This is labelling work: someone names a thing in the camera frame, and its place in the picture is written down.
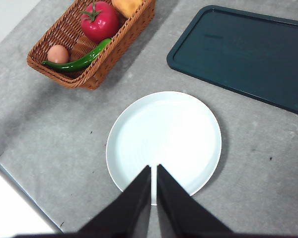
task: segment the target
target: chili pepper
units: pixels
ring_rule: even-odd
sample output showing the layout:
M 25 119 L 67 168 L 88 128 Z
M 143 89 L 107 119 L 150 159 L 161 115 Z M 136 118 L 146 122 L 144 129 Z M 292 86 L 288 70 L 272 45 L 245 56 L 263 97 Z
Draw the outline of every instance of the chili pepper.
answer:
M 101 41 L 93 50 L 88 54 L 84 55 L 75 61 L 68 63 L 54 63 L 48 60 L 42 61 L 42 65 L 47 65 L 48 67 L 55 69 L 56 71 L 62 72 L 76 72 L 88 67 L 94 59 L 99 55 L 103 48 L 111 41 L 110 38 L 106 38 Z

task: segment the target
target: white floor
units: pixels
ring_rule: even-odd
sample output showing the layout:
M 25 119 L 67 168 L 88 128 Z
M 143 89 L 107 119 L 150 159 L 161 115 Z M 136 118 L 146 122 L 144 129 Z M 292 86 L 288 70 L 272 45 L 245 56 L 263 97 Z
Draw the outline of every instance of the white floor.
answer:
M 0 42 L 38 2 L 0 0 Z M 0 238 L 55 231 L 42 212 L 0 172 Z

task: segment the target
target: tomato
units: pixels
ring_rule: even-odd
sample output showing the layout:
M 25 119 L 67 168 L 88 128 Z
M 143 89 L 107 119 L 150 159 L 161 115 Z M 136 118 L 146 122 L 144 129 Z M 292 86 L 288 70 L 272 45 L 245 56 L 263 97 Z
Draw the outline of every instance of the tomato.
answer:
M 81 11 L 81 28 L 91 41 L 99 43 L 113 37 L 119 30 L 119 19 L 114 8 L 104 1 L 91 3 Z

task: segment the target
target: brown wicker basket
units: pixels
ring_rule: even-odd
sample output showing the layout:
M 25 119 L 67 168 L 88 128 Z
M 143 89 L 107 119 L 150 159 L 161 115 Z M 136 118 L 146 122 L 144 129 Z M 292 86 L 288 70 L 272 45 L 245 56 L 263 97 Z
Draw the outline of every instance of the brown wicker basket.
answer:
M 71 54 L 71 60 L 82 57 L 96 46 L 84 36 L 80 28 L 79 11 L 85 10 L 91 2 L 91 0 L 76 0 L 51 26 L 29 52 L 27 63 L 30 67 L 65 87 L 96 89 L 154 16 L 155 0 L 144 0 L 133 16 L 127 20 L 120 15 L 120 30 L 91 65 L 83 71 L 59 73 L 43 66 L 41 61 L 47 59 L 47 52 L 52 45 L 65 46 Z

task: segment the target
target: dark green tray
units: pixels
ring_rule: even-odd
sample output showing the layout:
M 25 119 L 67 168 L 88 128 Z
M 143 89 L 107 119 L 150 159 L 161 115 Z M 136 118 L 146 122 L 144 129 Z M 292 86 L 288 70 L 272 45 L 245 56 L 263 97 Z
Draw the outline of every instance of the dark green tray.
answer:
M 167 62 L 177 71 L 298 114 L 298 21 L 207 6 Z

